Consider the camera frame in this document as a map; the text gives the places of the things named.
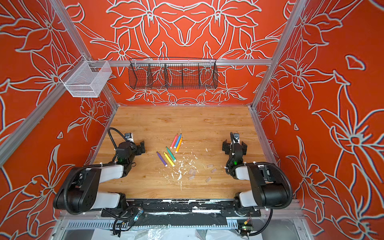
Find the blue highlighter pen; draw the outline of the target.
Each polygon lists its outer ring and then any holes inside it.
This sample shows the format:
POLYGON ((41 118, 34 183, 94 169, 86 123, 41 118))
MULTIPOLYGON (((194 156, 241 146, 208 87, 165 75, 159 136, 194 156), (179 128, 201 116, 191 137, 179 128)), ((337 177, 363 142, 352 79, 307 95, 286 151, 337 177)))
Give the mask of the blue highlighter pen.
POLYGON ((181 141, 181 138, 182 138, 182 134, 180 134, 180 135, 178 136, 177 141, 176 141, 176 143, 175 143, 175 145, 174 145, 174 149, 176 149, 176 148, 178 147, 178 145, 179 145, 179 143, 180 143, 180 141, 181 141))

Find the orange highlighter pen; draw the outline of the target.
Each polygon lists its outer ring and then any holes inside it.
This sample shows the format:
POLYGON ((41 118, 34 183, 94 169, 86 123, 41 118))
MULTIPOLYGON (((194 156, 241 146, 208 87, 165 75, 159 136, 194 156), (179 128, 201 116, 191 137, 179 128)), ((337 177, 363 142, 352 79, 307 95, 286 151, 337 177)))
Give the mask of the orange highlighter pen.
POLYGON ((178 152, 179 152, 180 147, 181 147, 181 145, 182 145, 182 142, 183 142, 183 138, 180 138, 180 141, 179 141, 178 145, 176 146, 175 153, 178 153, 178 152))

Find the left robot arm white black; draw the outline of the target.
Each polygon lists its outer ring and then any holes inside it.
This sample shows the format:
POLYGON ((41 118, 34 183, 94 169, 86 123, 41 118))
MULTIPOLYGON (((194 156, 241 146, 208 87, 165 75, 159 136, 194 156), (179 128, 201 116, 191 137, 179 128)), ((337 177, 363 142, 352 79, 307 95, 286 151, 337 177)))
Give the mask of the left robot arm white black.
POLYGON ((53 207, 71 215, 91 210, 102 210, 111 216, 121 214, 129 208, 126 195, 101 192, 99 185, 126 177, 134 165, 135 157, 145 152, 144 141, 138 145, 125 141, 117 146, 111 162, 72 168, 54 198, 53 207))

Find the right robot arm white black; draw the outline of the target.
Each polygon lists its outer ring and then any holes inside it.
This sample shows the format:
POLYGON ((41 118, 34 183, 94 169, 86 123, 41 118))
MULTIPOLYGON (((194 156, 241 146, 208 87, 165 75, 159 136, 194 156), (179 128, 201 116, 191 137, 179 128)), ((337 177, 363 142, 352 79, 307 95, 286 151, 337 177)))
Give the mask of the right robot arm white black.
POLYGON ((247 145, 243 142, 224 141, 222 151, 229 156, 226 174, 235 180, 250 182, 250 190, 234 197, 237 209, 284 209, 292 203, 291 182, 278 166, 269 162, 244 162, 247 145))

